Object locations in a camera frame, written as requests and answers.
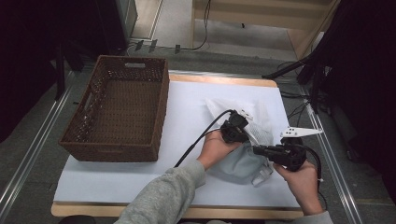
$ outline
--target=floor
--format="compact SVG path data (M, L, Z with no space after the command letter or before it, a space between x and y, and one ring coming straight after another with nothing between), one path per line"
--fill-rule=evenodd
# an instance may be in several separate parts
M143 7L143 3L153 7ZM257 78L264 74L270 74L281 69L287 62L296 61L291 43L286 30L274 27L260 27L224 22L209 22L207 27L208 39L202 48L196 51L182 51L175 54L175 45L191 45L191 27L189 15L191 12L191 1L163 0L136 0L139 15L145 14L142 10L149 9L151 12L150 29L141 32L141 35L132 36L131 47L125 54L134 56L159 56L169 60L169 69L191 70L203 72L216 72L225 74L239 74L244 77ZM161 10L158 15L152 16L152 12ZM136 23L136 27L143 27L143 16ZM145 46L135 50L135 43L144 39ZM157 47L149 51L152 40L157 39ZM204 23L195 22L194 46L199 46L205 39ZM25 155L33 156L34 162L29 164L27 174L22 179L12 183L22 183L20 188L14 188L15 197L9 202L0 205L0 223L57 223L60 217L54 217L50 213L53 194L57 188L59 176L68 157L67 152L58 145L59 136L62 135L67 122L77 107L80 96L85 89L84 83L88 81L94 62L87 61L81 73L70 73L67 85L70 93L65 99L64 105L53 102L56 88L51 88L43 95L40 102L32 108L31 112L23 119L14 133L4 142L0 143L0 187L14 188L10 186L16 173L22 173L19 169ZM299 69L287 73L276 80L282 91L290 91L301 94L302 88L296 83L295 78ZM303 103L302 99L289 97L282 98L287 114L291 113ZM59 106L55 120L46 120L46 116L53 107ZM319 112L317 118L307 110L301 115L300 127L312 128L313 119L319 119L329 146L340 167L340 172L346 183L345 189L339 189L334 177L332 167L325 157L325 151L321 142L316 137L304 140L307 146L316 148L323 160L323 175L325 182L321 185L321 192L327 199L327 208L331 213L334 223L396 223L396 207L390 200L382 181L381 175L370 166L362 163L352 162L347 157L347 146L337 130L336 124L327 113ZM290 119L290 124L296 124L298 117ZM48 130L40 129L42 124L48 124ZM36 139L37 133L43 133L44 139ZM345 204L343 190L348 190L352 205L348 208ZM358 214L350 215L350 210ZM112 223L115 217L97 217L97 223ZM247 223L236 220L234 223ZM261 220L250 220L250 223L263 223ZM285 223L281 220L266 220L265 223Z

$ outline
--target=wooden desk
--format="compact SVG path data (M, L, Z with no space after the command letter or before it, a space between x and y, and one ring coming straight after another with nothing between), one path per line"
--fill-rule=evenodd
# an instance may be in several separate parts
M265 79L247 79L237 77L185 76L171 74L172 81L204 82L231 85L274 87L276 83ZM93 217L118 217L127 203L64 203L54 202L51 213L56 217L88 215ZM269 206L198 206L192 205L184 218L245 218L245 219L295 219L302 217L299 208Z
M191 43L195 20L203 20L208 0L192 1ZM340 0L212 0L210 21L227 21L288 28L298 59L310 52L326 31Z

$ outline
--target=white paper sheet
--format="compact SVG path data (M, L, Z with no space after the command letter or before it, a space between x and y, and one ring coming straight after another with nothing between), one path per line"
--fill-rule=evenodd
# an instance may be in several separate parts
M273 124L275 143L288 127L278 88L171 81L159 160L156 162L88 162L69 157L58 183L54 201L74 203L129 203L155 177L174 167L187 148L213 121L205 98L235 99L266 103ZM181 163L195 160L200 141ZM258 188L235 184L206 175L206 184L196 190L192 204L298 207L286 181L274 172Z

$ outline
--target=person's left hand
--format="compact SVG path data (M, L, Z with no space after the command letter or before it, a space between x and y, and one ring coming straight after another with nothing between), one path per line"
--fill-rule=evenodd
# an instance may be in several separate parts
M221 136L221 132L213 131L205 136L204 146L197 160L205 167L205 170L207 170L241 145L242 143L237 142L225 143Z

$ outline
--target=person's right hand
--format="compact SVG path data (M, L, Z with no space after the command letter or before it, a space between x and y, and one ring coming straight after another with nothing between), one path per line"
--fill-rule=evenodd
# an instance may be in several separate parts
M274 168L288 182L289 188L305 216L323 213L318 199L318 177L314 164L305 161L296 172L288 171L276 163L274 163Z

